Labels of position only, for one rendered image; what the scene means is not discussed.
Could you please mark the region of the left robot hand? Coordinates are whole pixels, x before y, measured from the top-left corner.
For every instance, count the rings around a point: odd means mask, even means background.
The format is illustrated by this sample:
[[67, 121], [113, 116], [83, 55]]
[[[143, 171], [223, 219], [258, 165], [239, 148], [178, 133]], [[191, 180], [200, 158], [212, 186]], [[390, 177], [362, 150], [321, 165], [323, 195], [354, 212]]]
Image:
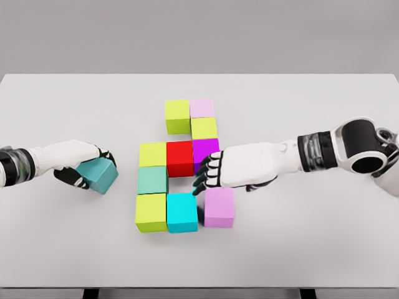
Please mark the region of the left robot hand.
[[117, 167], [112, 153], [94, 144], [79, 140], [62, 141], [49, 146], [54, 155], [53, 174], [56, 179], [81, 189], [89, 189], [87, 180], [76, 168], [84, 162], [105, 158]]

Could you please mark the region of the magenta cube block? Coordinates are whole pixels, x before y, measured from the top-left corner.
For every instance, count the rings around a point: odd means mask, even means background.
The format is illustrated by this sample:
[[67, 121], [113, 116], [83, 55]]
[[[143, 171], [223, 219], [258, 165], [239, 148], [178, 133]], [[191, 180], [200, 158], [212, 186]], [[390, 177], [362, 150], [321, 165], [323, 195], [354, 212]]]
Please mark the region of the magenta cube block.
[[200, 163], [211, 153], [220, 151], [217, 138], [193, 140], [193, 163], [194, 173], [200, 168]]

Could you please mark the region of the yellow-green cube block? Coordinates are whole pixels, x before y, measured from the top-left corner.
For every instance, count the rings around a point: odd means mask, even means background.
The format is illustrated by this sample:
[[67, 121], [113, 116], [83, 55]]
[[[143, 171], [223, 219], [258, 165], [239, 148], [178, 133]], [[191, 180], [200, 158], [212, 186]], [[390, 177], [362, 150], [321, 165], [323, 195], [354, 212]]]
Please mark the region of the yellow-green cube block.
[[166, 166], [166, 142], [141, 143], [139, 167]]
[[189, 100], [168, 100], [165, 102], [165, 122], [169, 135], [191, 133]]
[[191, 136], [193, 140], [215, 139], [218, 137], [215, 117], [192, 118]]
[[140, 194], [136, 198], [135, 224], [141, 233], [168, 231], [166, 194]]

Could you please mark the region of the teal cube block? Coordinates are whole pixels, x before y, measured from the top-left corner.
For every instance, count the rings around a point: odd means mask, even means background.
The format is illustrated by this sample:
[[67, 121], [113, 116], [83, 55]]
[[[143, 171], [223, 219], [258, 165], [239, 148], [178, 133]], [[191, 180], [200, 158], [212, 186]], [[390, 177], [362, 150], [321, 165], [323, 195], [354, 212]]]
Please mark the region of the teal cube block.
[[80, 163], [76, 170], [86, 180], [89, 188], [100, 194], [105, 194], [118, 177], [117, 168], [107, 158]]

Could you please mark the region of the pale pink cube block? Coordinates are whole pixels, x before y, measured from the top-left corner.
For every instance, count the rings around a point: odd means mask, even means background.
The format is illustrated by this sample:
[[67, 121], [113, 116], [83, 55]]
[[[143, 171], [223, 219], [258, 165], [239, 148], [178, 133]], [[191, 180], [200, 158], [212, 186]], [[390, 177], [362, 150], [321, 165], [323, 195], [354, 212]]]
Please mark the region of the pale pink cube block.
[[214, 116], [214, 103], [211, 98], [194, 98], [190, 100], [191, 118], [210, 118]]

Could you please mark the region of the red cube block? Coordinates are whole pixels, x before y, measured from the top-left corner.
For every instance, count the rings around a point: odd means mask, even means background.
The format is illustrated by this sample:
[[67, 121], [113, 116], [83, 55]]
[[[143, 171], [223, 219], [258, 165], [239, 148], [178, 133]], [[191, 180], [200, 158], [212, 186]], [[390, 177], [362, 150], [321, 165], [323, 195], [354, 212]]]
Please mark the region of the red cube block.
[[170, 178], [194, 175], [192, 141], [173, 141], [166, 143], [166, 167]]

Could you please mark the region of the cyan cube block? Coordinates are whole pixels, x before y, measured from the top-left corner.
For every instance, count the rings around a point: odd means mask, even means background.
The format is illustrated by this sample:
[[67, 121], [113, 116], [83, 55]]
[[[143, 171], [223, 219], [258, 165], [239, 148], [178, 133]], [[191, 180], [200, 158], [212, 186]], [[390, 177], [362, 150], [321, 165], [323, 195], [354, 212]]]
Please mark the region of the cyan cube block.
[[196, 232], [198, 230], [196, 198], [191, 193], [168, 194], [166, 223], [172, 234]]

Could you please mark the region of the lilac cube block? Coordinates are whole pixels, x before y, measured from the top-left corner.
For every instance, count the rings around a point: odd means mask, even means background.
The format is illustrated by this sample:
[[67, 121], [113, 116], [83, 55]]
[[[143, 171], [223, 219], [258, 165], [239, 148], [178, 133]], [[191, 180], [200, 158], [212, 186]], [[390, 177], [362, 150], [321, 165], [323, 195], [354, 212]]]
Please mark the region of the lilac cube block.
[[232, 228], [235, 219], [234, 189], [216, 187], [204, 195], [204, 226]]

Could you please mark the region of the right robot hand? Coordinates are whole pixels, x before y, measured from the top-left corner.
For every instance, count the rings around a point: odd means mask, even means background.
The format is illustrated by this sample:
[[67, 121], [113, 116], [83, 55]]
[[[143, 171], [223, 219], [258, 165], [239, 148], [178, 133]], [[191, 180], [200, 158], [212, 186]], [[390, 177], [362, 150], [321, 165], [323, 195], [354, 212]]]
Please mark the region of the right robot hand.
[[200, 162], [193, 195], [216, 187], [245, 187], [247, 192], [267, 186], [278, 177], [271, 143], [230, 146]]

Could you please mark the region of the sea-green cube block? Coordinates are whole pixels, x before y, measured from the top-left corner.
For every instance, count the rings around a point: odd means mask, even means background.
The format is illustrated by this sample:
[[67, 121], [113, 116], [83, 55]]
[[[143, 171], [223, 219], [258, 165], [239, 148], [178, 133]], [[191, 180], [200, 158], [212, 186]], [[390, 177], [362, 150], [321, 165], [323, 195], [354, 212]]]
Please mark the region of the sea-green cube block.
[[137, 194], [168, 193], [166, 166], [139, 167]]

